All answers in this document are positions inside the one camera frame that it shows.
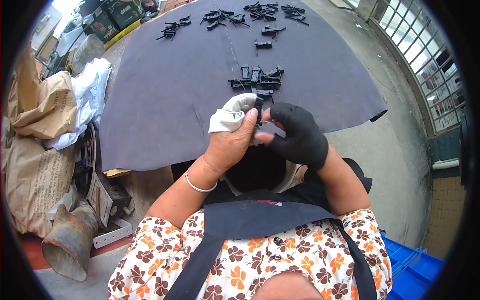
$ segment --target button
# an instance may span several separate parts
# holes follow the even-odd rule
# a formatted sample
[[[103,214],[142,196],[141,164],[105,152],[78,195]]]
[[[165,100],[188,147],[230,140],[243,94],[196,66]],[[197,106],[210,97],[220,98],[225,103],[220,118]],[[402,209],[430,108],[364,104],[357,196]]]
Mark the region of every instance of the button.
[[[282,244],[281,238],[274,238],[274,239],[273,239],[273,242],[274,242],[275,245],[277,245],[277,246],[280,246],[280,245]]]

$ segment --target gray cloth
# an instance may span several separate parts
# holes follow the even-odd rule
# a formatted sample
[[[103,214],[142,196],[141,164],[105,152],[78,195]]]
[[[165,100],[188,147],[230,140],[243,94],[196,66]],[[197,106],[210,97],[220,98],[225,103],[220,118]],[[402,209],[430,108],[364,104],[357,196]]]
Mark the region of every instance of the gray cloth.
[[[239,79],[240,65],[260,65],[264,71],[285,70],[275,102],[304,107],[325,132],[360,125],[386,110],[370,75],[340,35],[300,1],[279,0],[306,9],[306,26],[285,19],[252,22],[243,7],[252,0],[201,0],[167,12],[143,24],[125,49],[100,123],[102,170],[144,171],[196,159],[208,146],[210,117],[232,96],[229,79]],[[210,10],[244,13],[251,27],[228,20],[207,31],[200,21]],[[164,22],[178,22],[191,14],[192,24],[169,39]],[[262,36],[266,25],[286,29],[277,42]],[[259,49],[254,41],[271,40],[273,48]],[[264,109],[271,105],[266,101]],[[262,130],[280,133],[273,124]]]

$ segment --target apron strap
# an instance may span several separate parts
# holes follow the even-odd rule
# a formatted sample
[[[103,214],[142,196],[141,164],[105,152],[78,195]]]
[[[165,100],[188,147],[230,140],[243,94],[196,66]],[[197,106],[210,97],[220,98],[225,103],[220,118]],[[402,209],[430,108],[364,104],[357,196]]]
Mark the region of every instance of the apron strap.
[[[195,300],[225,240],[208,233],[191,254],[164,300]]]
[[[350,255],[353,258],[353,275],[355,276],[355,281],[357,282],[357,290],[359,292],[359,299],[377,299],[377,289],[375,287],[375,281],[373,280],[373,274],[368,266],[365,256],[358,248],[357,244],[352,240],[350,235],[345,232],[343,228],[342,221],[339,219],[330,219],[330,221],[338,227],[342,237],[345,239],[348,245],[348,250]]]

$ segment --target silver bangle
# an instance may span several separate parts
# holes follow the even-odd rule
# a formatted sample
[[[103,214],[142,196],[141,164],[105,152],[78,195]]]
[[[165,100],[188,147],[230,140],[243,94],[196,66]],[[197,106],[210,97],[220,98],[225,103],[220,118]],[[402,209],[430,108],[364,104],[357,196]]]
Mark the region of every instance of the silver bangle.
[[[190,168],[187,169],[187,172],[185,172],[185,179],[187,180],[188,184],[196,191],[199,191],[199,192],[211,192],[213,191],[215,188],[216,188],[216,185],[218,184],[218,180],[215,181],[215,185],[211,188],[211,189],[208,189],[208,190],[202,190],[202,189],[199,189],[197,188],[196,186],[194,186],[190,180],[188,179],[188,171],[190,170]]]

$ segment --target brown paper bag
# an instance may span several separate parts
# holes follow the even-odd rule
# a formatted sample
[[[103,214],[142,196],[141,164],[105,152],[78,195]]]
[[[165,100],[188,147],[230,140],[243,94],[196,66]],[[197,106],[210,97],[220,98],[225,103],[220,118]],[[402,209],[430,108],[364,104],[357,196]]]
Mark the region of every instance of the brown paper bag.
[[[58,72],[39,84],[30,43],[15,64],[8,96],[8,117],[19,134],[52,139],[75,132],[77,104],[70,75]]]
[[[44,148],[33,138],[14,136],[7,153],[6,193],[13,223],[20,233],[47,236],[46,218],[68,191],[74,169],[73,145],[62,150]]]

